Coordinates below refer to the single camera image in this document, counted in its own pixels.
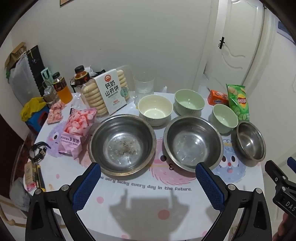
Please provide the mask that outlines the person's right hand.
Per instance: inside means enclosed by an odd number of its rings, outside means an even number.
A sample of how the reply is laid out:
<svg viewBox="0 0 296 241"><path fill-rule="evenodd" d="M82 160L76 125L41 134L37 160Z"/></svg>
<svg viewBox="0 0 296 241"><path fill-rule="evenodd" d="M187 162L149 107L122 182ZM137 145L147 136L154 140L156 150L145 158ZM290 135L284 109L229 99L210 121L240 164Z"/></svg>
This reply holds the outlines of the person's right hand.
<svg viewBox="0 0 296 241"><path fill-rule="evenodd" d="M295 227L295 218L290 217L287 213L283 214L282 221L274 234L272 241L282 240L287 233Z"/></svg>

